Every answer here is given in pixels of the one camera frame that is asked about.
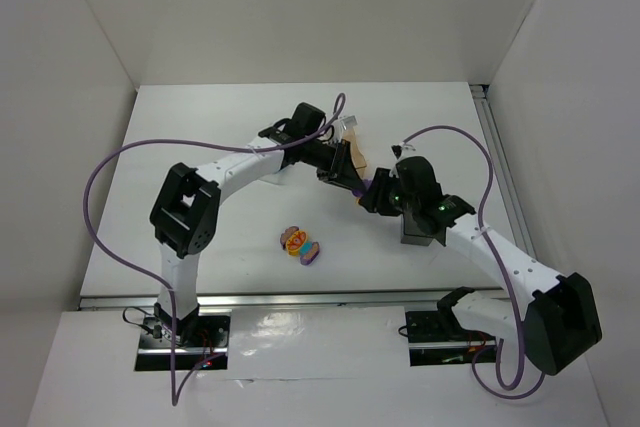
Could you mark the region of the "small teal lego brick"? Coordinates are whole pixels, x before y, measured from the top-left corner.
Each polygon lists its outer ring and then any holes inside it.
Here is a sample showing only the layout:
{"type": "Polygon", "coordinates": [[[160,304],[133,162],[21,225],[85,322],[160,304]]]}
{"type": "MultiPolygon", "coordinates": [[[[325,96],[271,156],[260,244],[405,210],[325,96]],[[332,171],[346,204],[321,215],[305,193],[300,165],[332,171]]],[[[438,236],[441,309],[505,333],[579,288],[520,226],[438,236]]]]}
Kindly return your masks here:
{"type": "Polygon", "coordinates": [[[312,247],[312,243],[311,243],[311,242],[305,242],[305,243],[300,247],[300,249],[299,249],[299,251],[298,251],[298,255],[299,255],[300,257],[302,257],[302,256],[306,255],[306,254],[311,250],[311,247],[312,247]]]}

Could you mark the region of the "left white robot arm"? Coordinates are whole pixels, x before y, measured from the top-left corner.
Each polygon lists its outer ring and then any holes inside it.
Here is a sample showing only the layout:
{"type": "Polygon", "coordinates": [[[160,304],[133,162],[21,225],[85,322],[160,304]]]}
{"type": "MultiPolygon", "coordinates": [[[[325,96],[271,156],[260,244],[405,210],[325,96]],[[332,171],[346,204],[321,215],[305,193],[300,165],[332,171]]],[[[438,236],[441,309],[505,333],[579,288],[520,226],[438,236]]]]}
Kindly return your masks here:
{"type": "Polygon", "coordinates": [[[185,337],[195,329],[200,254],[213,240],[220,207],[231,195],[298,162],[314,167],[322,182],[365,190],[350,143],[319,139],[323,119],[321,110],[301,103],[292,117],[262,130],[240,151],[199,167],[177,163],[168,171],[150,222],[164,280],[154,313],[175,335],[185,337]]]}

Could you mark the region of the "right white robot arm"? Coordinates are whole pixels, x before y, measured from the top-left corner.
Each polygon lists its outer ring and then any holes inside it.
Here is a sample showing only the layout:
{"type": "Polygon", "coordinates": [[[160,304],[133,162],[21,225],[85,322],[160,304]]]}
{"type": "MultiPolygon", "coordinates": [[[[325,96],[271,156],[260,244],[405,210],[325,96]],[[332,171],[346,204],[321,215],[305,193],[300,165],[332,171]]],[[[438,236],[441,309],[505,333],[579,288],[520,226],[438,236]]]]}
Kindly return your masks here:
{"type": "Polygon", "coordinates": [[[602,340],[589,281],[579,273],[559,273],[492,232],[471,204],[442,191],[425,158],[405,157],[394,169],[377,169],[359,203],[370,213],[401,217],[507,293],[502,302],[471,288],[452,291],[439,308],[453,325],[514,342],[520,360],[551,376],[602,340]]]}

